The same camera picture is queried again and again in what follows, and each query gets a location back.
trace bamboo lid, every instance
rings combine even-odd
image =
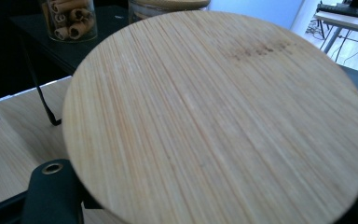
[[[222,12],[136,22],[76,70],[70,160],[123,223],[332,223],[358,196],[358,92],[271,23]]]
[[[165,9],[199,9],[207,7],[211,0],[131,0],[133,3]]]

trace wooden lid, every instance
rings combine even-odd
[[[358,196],[358,92],[271,23],[136,22],[76,70],[63,110],[80,180],[126,223],[331,223]]]
[[[166,9],[198,9],[207,7],[211,0],[131,0],[135,4]]]

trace round bamboo lid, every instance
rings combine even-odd
[[[63,134],[81,182],[123,223],[331,223],[358,196],[358,92],[271,23],[175,12],[78,66]]]
[[[211,0],[131,0],[133,3],[165,9],[199,9],[207,7]]]

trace metal grommet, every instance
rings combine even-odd
[[[43,168],[42,173],[44,175],[53,175],[57,172],[59,172],[62,169],[63,165],[61,163],[52,163],[49,164],[47,166],[45,166],[45,168]]]

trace glass jar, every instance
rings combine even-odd
[[[185,11],[206,10],[211,0],[129,0],[130,24],[161,14]]]
[[[81,42],[97,36],[92,0],[39,0],[48,36],[62,42]]]

